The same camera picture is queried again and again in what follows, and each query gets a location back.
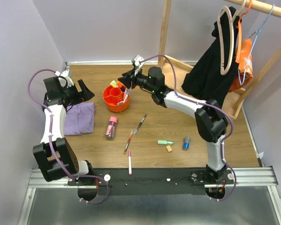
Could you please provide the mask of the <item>mint green highlighter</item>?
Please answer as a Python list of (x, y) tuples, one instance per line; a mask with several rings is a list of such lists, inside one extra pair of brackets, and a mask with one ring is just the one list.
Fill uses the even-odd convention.
[(117, 84), (115, 83), (115, 81), (112, 81), (112, 82), (110, 83), (110, 85), (111, 85), (112, 87), (117, 87)]

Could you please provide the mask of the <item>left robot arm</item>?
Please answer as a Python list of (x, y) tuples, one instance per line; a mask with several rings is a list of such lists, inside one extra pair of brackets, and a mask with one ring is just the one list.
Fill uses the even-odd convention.
[(90, 100), (95, 96), (83, 80), (78, 80), (79, 92), (75, 84), (66, 81), (66, 87), (54, 76), (44, 79), (46, 99), (44, 113), (46, 117), (44, 135), (39, 145), (33, 147), (33, 155), (47, 182), (59, 180), (67, 175), (78, 176), (84, 185), (94, 181), (92, 165), (89, 161), (79, 161), (64, 134), (67, 107)]

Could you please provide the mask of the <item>green stapler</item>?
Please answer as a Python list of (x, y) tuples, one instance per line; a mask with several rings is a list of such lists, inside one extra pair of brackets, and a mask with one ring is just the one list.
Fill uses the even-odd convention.
[(174, 142), (173, 141), (168, 141), (168, 140), (158, 140), (157, 144), (158, 145), (173, 145)]

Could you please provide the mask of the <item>yellow capped white marker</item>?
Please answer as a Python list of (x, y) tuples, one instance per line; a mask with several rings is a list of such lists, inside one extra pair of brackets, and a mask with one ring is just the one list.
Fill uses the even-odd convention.
[(111, 86), (114, 86), (114, 87), (117, 87), (117, 86), (118, 86), (115, 80), (113, 80), (113, 81), (110, 83), (110, 85), (111, 85)]

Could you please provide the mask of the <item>blue capped white marker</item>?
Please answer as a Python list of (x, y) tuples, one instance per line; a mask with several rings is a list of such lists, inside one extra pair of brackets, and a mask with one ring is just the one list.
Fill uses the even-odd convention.
[(128, 88), (125, 89), (124, 95), (123, 95), (123, 103), (127, 101), (129, 97), (130, 90)]

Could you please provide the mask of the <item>dark purple pen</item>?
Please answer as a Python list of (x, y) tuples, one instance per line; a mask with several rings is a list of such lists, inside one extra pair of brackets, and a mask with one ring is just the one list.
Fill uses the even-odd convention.
[(137, 134), (137, 132), (139, 131), (139, 129), (140, 129), (140, 127), (142, 126), (142, 124), (143, 124), (144, 120), (146, 119), (146, 117), (147, 117), (147, 114), (145, 114), (145, 115), (143, 116), (143, 118), (141, 119), (141, 121), (140, 121), (140, 123), (138, 124), (137, 128), (133, 131), (133, 134), (134, 134), (134, 135)]

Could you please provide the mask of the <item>red pen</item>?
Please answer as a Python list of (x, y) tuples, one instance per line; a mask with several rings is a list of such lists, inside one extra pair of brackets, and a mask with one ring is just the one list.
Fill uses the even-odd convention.
[(132, 136), (133, 136), (133, 132), (134, 132), (134, 130), (131, 130), (130, 135), (129, 135), (129, 138), (128, 138), (128, 141), (127, 141), (127, 143), (126, 143), (126, 146), (125, 146), (125, 149), (124, 149), (124, 152), (123, 152), (124, 155), (126, 154), (126, 152), (127, 152), (127, 150), (128, 150), (128, 146), (129, 146), (130, 141), (131, 141), (131, 138), (132, 138)]

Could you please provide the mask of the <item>pink capped white marker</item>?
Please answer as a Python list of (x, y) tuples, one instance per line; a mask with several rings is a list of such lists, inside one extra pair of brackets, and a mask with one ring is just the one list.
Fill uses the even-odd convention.
[(132, 176), (132, 157), (131, 157), (131, 151), (128, 151), (128, 174), (129, 174), (129, 176)]

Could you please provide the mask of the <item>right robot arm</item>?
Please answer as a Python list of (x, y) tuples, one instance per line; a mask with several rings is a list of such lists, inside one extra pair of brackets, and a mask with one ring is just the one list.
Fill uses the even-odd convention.
[(218, 183), (222, 180), (227, 166), (224, 162), (223, 140), (228, 121), (217, 101), (196, 101), (191, 97), (177, 95), (165, 85), (165, 76), (159, 67), (151, 67), (148, 75), (142, 74), (142, 69), (132, 69), (122, 74), (118, 79), (128, 89), (139, 86), (151, 94), (153, 101), (164, 108), (177, 109), (195, 118), (197, 130), (207, 144), (206, 180)]

